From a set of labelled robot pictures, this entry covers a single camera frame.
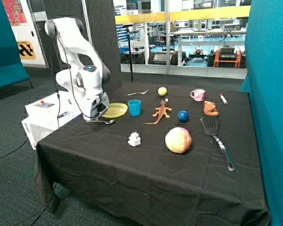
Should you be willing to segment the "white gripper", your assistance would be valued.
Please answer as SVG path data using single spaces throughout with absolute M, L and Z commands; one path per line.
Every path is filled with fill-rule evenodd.
M 81 102 L 83 118 L 87 121 L 92 121 L 96 117 L 102 118 L 108 111 L 108 105 L 109 98 L 106 92 L 91 97 L 85 96 Z

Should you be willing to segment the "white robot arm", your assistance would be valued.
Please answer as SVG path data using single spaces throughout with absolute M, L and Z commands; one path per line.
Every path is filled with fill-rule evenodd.
M 99 121 L 108 110 L 109 98 L 102 85 L 109 82 L 111 73 L 94 46 L 83 37 L 81 20 L 47 20 L 45 31 L 57 40 L 61 60 L 68 66 L 57 73 L 56 81 L 72 94 L 86 121 Z

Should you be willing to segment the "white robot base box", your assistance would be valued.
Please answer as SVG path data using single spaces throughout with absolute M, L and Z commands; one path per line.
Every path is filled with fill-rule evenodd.
M 79 98 L 72 92 L 59 91 L 43 97 L 25 106 L 28 116 L 22 120 L 22 126 L 32 149 L 37 143 L 58 128 L 81 114 L 82 106 Z

